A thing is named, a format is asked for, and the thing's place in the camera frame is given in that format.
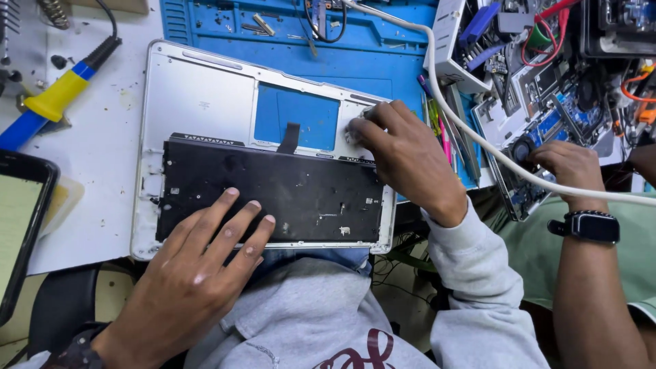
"yellow soldering iron grip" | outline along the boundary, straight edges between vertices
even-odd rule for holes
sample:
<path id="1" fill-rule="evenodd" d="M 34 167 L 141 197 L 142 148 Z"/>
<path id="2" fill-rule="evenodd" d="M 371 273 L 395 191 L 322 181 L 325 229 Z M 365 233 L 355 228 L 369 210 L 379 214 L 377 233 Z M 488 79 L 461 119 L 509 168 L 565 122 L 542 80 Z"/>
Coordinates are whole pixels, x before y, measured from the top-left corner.
<path id="1" fill-rule="evenodd" d="M 89 81 L 68 70 L 40 95 L 26 98 L 25 106 L 44 118 L 59 121 L 62 119 L 64 109 L 88 85 Z"/>

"hoodie sleeve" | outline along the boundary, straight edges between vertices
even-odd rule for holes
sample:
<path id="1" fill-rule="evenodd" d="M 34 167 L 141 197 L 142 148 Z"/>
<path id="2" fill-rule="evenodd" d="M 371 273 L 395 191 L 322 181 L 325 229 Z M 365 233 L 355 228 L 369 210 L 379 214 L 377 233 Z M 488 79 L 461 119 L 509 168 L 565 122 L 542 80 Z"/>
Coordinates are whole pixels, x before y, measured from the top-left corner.
<path id="1" fill-rule="evenodd" d="M 462 223 L 430 226 L 428 252 L 442 284 L 453 290 L 430 334 L 440 368 L 548 368 L 530 315 L 519 310 L 522 278 L 508 266 L 503 240 L 485 226 L 468 199 Z"/>

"hand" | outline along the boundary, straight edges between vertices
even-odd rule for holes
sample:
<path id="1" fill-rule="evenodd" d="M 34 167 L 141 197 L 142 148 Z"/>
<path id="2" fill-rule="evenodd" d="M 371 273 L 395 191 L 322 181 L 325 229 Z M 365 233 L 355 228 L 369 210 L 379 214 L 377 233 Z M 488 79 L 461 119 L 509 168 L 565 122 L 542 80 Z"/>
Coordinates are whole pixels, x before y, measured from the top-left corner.
<path id="1" fill-rule="evenodd" d="M 605 191 L 597 152 L 570 142 L 551 141 L 531 153 L 529 160 L 540 164 L 564 186 Z M 589 197 L 561 195 L 570 211 L 596 210 L 608 213 L 608 203 Z"/>
<path id="2" fill-rule="evenodd" d="M 237 197 L 239 191 L 229 188 L 211 207 L 195 212 L 171 232 L 116 321 L 91 343 L 104 368 L 159 368 L 199 341 L 232 309 L 262 262 L 260 254 L 276 222 L 265 216 L 223 267 L 261 210 L 257 201 L 246 204 L 207 247 Z"/>
<path id="3" fill-rule="evenodd" d="M 452 228 L 462 222 L 466 190 L 433 131 L 402 101 L 376 105 L 366 119 L 353 119 L 348 130 L 371 151 L 383 182 L 423 207 L 441 226 Z"/>

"white cable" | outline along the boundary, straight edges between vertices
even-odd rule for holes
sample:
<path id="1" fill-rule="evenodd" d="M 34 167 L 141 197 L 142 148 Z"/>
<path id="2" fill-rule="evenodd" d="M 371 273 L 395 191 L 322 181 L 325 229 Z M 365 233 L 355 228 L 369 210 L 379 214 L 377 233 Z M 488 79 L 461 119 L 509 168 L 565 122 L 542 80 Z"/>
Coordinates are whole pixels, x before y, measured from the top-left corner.
<path id="1" fill-rule="evenodd" d="M 476 133 L 473 129 L 469 128 L 469 126 L 465 122 L 460 120 L 458 115 L 454 113 L 453 110 L 451 110 L 449 105 L 444 100 L 444 96 L 442 96 L 442 92 L 440 91 L 440 86 L 438 85 L 438 79 L 435 73 L 435 37 L 433 36 L 433 30 L 431 30 L 429 27 L 423 26 L 422 24 L 415 24 L 415 23 L 406 22 L 404 20 L 400 20 L 399 18 L 396 18 L 395 16 L 391 16 L 385 12 L 379 11 L 378 9 L 374 9 L 371 7 L 364 7 L 351 0 L 342 0 L 342 3 L 348 5 L 349 7 L 352 7 L 353 9 L 357 9 L 361 12 L 379 16 L 380 18 L 388 21 L 389 23 L 396 24 L 397 26 L 411 28 L 413 30 L 425 32 L 426 35 L 428 36 L 428 52 L 426 53 L 428 55 L 428 80 L 430 82 L 430 89 L 433 91 L 435 100 L 437 101 L 442 111 L 444 111 L 444 113 L 454 123 L 456 123 L 467 135 L 472 137 L 474 141 L 478 142 L 478 144 L 480 144 L 482 148 L 486 149 L 490 154 L 494 155 L 494 157 L 497 160 L 499 160 L 503 165 L 505 165 L 507 168 L 517 173 L 518 175 L 520 175 L 530 183 L 533 183 L 534 185 L 547 188 L 553 192 L 557 192 L 559 194 L 564 194 L 564 195 L 587 196 L 587 197 L 598 198 L 602 200 L 611 200 L 611 201 L 628 202 L 632 204 L 656 206 L 656 199 L 653 198 L 619 194 L 615 192 L 584 190 L 582 188 L 563 186 L 561 184 L 556 184 L 546 181 L 528 172 L 526 169 L 520 167 L 517 163 L 513 162 L 509 157 L 501 153 L 501 151 L 497 150 L 497 148 L 495 148 L 494 145 L 487 142 L 483 137 L 479 136 L 478 133 Z"/>

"person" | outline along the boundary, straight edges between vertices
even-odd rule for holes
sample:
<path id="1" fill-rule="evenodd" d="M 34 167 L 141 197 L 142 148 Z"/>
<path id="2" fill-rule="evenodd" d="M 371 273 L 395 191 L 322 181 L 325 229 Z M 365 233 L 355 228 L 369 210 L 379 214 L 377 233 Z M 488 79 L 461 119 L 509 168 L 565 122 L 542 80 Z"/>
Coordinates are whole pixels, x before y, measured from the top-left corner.
<path id="1" fill-rule="evenodd" d="M 593 150 L 553 141 L 532 156 L 560 184 L 604 191 Z M 651 165 L 636 166 L 647 180 L 653 157 Z M 614 215 L 620 224 L 619 243 L 562 238 L 547 231 L 549 220 L 579 210 Z M 491 228 L 508 246 L 510 266 L 524 279 L 523 306 L 553 324 L 539 334 L 550 359 L 560 356 L 566 368 L 656 367 L 655 216 L 652 207 L 563 196 L 548 199 L 524 223 L 505 221 L 505 211 L 492 218 Z"/>
<path id="2" fill-rule="evenodd" d="M 157 368 L 187 349 L 185 368 L 548 368 L 531 317 L 519 309 L 522 278 L 433 132 L 398 100 L 350 128 L 379 177 L 421 206 L 430 225 L 428 251 L 453 290 L 430 334 L 436 363 L 392 334 L 368 276 L 338 263 L 299 259 L 242 291 L 277 225 L 265 216 L 224 266 L 261 210 L 249 202 L 212 240 L 239 196 L 229 188 L 175 227 L 114 322 L 80 333 L 44 368 L 71 368 L 76 353 L 95 368 L 99 360 L 107 369 Z"/>

